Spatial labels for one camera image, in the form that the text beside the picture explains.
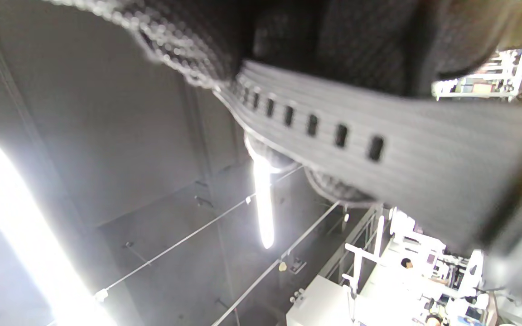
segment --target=metal wire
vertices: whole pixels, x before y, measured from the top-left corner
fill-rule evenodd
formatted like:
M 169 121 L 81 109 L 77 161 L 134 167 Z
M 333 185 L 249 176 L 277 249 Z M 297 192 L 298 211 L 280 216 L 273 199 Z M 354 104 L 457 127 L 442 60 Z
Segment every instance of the metal wire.
M 280 182 L 281 180 L 285 179 L 286 177 L 292 175 L 293 173 L 295 173 L 296 171 L 298 171 L 299 169 L 301 169 L 301 167 L 298 167 L 297 169 L 294 169 L 293 171 L 291 171 L 290 173 L 282 176 L 281 178 L 277 179 L 275 182 L 273 182 L 271 184 L 271 186 L 273 186 L 274 184 Z M 184 237 L 182 240 L 180 240 L 179 242 L 177 242 L 176 244 L 170 246 L 169 248 L 167 248 L 166 250 L 164 250 L 163 252 L 161 252 L 160 254 L 157 254 L 156 256 L 154 256 L 154 258 L 152 258 L 151 260 L 148 260 L 147 262 L 145 262 L 144 264 L 140 265 L 137 269 L 133 270 L 132 272 L 126 274 L 126 276 L 120 278 L 120 280 L 112 283 L 112 285 L 110 285 L 109 287 L 107 287 L 106 289 L 109 290 L 113 287 L 115 287 L 116 285 L 118 285 L 118 283 L 126 280 L 128 277 L 130 276 L 133 276 L 136 272 L 138 272 L 139 270 L 145 268 L 146 266 L 148 266 L 149 264 L 151 264 L 152 262 L 154 262 L 154 260 L 157 260 L 158 258 L 161 258 L 162 256 L 164 256 L 165 254 L 167 254 L 169 251 L 171 251 L 172 249 L 176 248 L 177 246 L 180 246 L 182 243 L 184 243 L 185 241 L 187 241 L 188 239 L 194 237 L 197 233 L 199 233 L 200 231 L 203 231 L 204 229 L 206 229 L 207 227 L 209 227 L 209 225 L 215 223 L 216 221 L 218 221 L 219 219 L 222 219 L 223 217 L 225 217 L 227 214 L 229 214 L 230 212 L 232 212 L 234 209 L 236 209 L 237 207 L 241 206 L 242 204 L 245 204 L 245 202 L 247 201 L 250 201 L 251 198 L 253 198 L 254 196 L 256 195 L 256 192 L 253 193 L 252 195 L 250 196 L 247 196 L 244 200 L 242 200 L 241 202 L 238 202 L 238 204 L 236 204 L 235 206 L 229 208 L 228 210 L 226 210 L 224 213 L 222 213 L 221 215 L 215 217 L 215 219 L 211 220 L 209 223 L 199 227 L 196 231 L 192 232 L 190 235 L 187 235 L 186 237 Z
M 317 225 L 319 225 L 321 223 L 321 221 L 323 221 L 325 219 L 325 217 L 327 217 L 329 215 L 329 213 L 331 213 L 334 210 L 334 208 L 336 208 L 338 205 L 339 205 L 339 201 L 333 203 L 333 205 L 327 211 L 325 211 L 325 213 L 323 213 L 323 215 L 321 215 L 317 219 L 317 221 L 315 221 L 315 223 L 313 223 L 309 227 L 309 229 L 307 229 L 277 260 L 275 260 L 273 262 L 273 264 L 271 264 L 269 266 L 269 268 L 267 268 L 265 270 L 265 272 L 263 272 L 263 274 L 261 274 L 261 276 L 259 276 L 257 278 L 257 280 L 255 280 L 255 282 L 253 282 L 253 284 L 251 284 L 251 286 L 237 299 L 237 301 L 235 301 L 235 303 L 232 304 L 232 306 L 230 306 L 227 309 L 227 311 L 223 314 L 223 316 L 221 316 L 219 319 L 217 319 L 217 321 L 214 322 L 211 326 L 219 326 L 220 323 L 223 322 L 223 320 L 229 314 L 231 314 L 231 312 L 239 305 L 239 303 L 241 303 L 241 301 L 243 301 L 245 299 L 245 297 L 247 297 L 247 295 L 249 295 L 249 293 L 251 293 L 251 291 L 253 291 L 253 289 L 259 284 L 259 282 L 261 282 L 265 278 L 265 276 L 267 276 L 269 273 L 271 273 L 271 271 L 283 261 L 283 258 L 287 257 L 291 253 L 291 251 L 293 249 L 295 249 L 296 246 L 298 246 L 298 244 L 300 244 L 303 241 L 303 239 L 305 239 L 307 237 L 307 235 L 309 235 L 311 233 L 311 231 L 313 231 L 313 229 L 315 229 L 317 227 Z

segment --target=black mesh fabric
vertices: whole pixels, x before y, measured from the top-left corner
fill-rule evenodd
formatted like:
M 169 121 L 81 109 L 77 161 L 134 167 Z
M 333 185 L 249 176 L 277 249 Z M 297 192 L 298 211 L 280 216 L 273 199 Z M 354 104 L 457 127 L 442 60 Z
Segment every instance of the black mesh fabric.
M 519 3 L 511 0 L 454 0 L 438 37 L 437 68 L 458 77 L 478 68 L 495 51 Z
M 432 81 L 477 68 L 520 12 L 518 0 L 50 2 L 77 6 L 129 29 L 150 58 L 178 70 L 192 85 L 229 84 L 243 58 L 250 57 L 405 96 L 429 95 Z M 288 162 L 251 140 L 272 162 Z M 317 171 L 307 175 L 332 201 L 353 206 L 372 200 L 342 180 Z
M 325 77 L 404 92 L 402 40 L 418 0 L 331 0 L 324 11 L 317 61 Z

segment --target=gray wall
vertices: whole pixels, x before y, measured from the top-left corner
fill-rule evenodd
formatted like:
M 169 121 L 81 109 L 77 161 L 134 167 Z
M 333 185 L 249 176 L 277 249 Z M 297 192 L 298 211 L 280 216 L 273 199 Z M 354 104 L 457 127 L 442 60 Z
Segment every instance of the gray wall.
M 147 62 L 123 29 L 74 8 L 0 0 L 0 57 L 0 146 L 92 292 L 141 264 L 126 242 L 151 258 L 253 192 L 229 112 Z M 205 175 L 209 188 L 195 183 Z M 111 289 L 110 315 L 120 326 L 213 322 L 225 311 L 217 299 L 230 305 L 321 215 L 317 200 L 298 171 L 275 187 L 274 248 L 261 245 L 255 206 L 241 206 Z M 47 323 L 37 289 L 0 246 L 0 325 Z
M 194 196 L 204 192 L 193 184 L 103 225 L 122 273 L 142 264 L 122 247 L 126 242 L 149 259 L 254 192 L 249 163 L 222 171 L 214 182 L 214 210 L 197 206 Z M 211 324 L 226 310 L 216 300 L 232 304 L 323 212 L 302 171 L 282 180 L 274 192 L 283 201 L 275 203 L 276 241 L 270 250 L 261 245 L 253 201 L 221 219 L 219 229 L 211 225 L 126 281 L 147 326 Z M 233 320 L 230 316 L 227 324 Z

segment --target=fluorescent light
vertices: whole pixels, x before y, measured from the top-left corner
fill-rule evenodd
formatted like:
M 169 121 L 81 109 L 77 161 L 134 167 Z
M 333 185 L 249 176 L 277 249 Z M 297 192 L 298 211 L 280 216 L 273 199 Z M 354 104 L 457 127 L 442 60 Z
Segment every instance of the fluorescent light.
M 261 242 L 265 249 L 271 248 L 275 238 L 273 229 L 273 206 L 271 204 L 271 166 L 261 157 L 253 161 L 253 177 L 255 178 L 255 199 L 257 204 L 257 220 L 261 232 Z
M 50 304 L 58 325 L 116 325 L 86 289 L 1 149 L 0 231 Z
M 382 233 L 384 232 L 384 216 L 380 216 L 377 221 L 376 231 L 376 246 L 373 248 L 373 254 L 376 257 L 380 256 L 380 250 L 382 249 Z

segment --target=wall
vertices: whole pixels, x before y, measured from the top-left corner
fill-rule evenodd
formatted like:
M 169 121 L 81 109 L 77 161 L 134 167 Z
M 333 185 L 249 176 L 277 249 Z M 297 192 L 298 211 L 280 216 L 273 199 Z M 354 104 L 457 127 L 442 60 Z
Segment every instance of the wall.
M 192 184 L 100 228 L 122 274 L 142 264 L 122 247 L 126 242 L 132 241 L 143 258 L 152 258 L 254 192 L 249 163 L 224 169 L 213 179 L 213 209 L 197 206 L 194 196 L 203 196 L 203 189 Z M 274 191 L 282 200 L 275 203 L 273 248 L 261 245 L 253 201 L 126 280 L 147 326 L 212 324 L 226 310 L 217 300 L 231 305 L 323 212 L 301 171 Z M 240 312 L 251 306 L 240 305 Z M 226 323 L 233 320 L 229 316 Z

